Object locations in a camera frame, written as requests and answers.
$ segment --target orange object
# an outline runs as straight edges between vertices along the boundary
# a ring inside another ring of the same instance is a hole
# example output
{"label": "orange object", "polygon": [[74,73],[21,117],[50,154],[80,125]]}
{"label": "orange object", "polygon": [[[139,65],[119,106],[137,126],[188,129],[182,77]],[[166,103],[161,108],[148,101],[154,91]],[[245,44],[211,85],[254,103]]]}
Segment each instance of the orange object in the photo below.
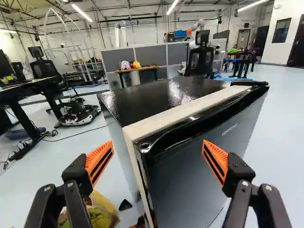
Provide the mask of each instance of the orange object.
{"label": "orange object", "polygon": [[221,187],[228,172],[228,153],[207,140],[203,140],[202,155]]}
{"label": "orange object", "polygon": [[105,144],[92,150],[86,156],[85,170],[90,177],[90,181],[93,187],[97,183],[98,179],[100,178],[113,155],[114,150],[112,141],[108,141]]}
{"label": "orange object", "polygon": [[187,35],[191,35],[192,34],[192,29],[187,29]]}

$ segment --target door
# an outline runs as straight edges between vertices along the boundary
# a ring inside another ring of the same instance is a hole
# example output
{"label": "door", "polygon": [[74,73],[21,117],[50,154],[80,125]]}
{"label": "door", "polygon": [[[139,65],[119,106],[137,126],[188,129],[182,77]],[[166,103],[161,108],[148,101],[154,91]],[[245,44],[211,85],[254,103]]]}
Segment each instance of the door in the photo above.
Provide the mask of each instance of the door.
{"label": "door", "polygon": [[301,15],[298,31],[294,38],[294,44],[290,52],[287,66],[304,68],[304,14]]}
{"label": "door", "polygon": [[253,48],[256,51],[256,56],[262,56],[265,48],[269,25],[258,27],[256,37],[254,39]]}
{"label": "door", "polygon": [[247,47],[250,37],[250,29],[240,29],[238,31],[237,49]]}

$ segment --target cubicle partition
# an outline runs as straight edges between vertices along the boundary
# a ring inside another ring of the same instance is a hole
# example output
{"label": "cubicle partition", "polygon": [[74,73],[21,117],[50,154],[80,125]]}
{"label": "cubicle partition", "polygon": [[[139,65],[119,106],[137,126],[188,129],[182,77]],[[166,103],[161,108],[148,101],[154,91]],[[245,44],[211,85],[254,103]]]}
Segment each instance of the cubicle partition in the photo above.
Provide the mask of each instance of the cubicle partition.
{"label": "cubicle partition", "polygon": [[[177,70],[181,69],[181,63],[187,59],[187,43],[187,41],[182,41],[102,51],[104,70],[111,90],[122,88],[119,75],[115,71],[120,68],[120,64],[124,60],[139,61],[141,66],[158,65],[157,77],[159,79],[178,76]],[[215,59],[214,62],[214,67],[218,69],[217,73],[221,69],[222,60],[220,59]],[[137,74],[141,84],[154,80],[152,71],[139,71]]]}

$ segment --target power strip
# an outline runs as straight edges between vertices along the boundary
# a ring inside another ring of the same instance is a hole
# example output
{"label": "power strip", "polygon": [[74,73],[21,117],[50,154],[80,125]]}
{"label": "power strip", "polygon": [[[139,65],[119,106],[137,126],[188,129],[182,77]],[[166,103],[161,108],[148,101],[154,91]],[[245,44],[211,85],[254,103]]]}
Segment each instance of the power strip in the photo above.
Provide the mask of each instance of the power strip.
{"label": "power strip", "polygon": [[26,155],[31,149],[33,149],[37,143],[43,139],[49,132],[44,132],[41,134],[41,136],[36,139],[36,140],[32,140],[31,143],[25,143],[23,144],[23,148],[19,149],[19,151],[17,153],[15,153],[14,155],[9,157],[9,161],[13,161],[13,160],[20,160],[21,158],[24,157],[24,155]]}

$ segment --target blue mat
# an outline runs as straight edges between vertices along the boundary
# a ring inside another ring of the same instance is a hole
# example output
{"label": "blue mat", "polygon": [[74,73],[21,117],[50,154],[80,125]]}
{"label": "blue mat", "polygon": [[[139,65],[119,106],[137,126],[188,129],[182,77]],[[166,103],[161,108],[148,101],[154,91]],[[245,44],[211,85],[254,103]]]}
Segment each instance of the blue mat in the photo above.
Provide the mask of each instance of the blue mat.
{"label": "blue mat", "polygon": [[252,78],[215,78],[214,80],[218,80],[218,81],[225,81],[225,82],[233,82],[233,81],[253,81]]}

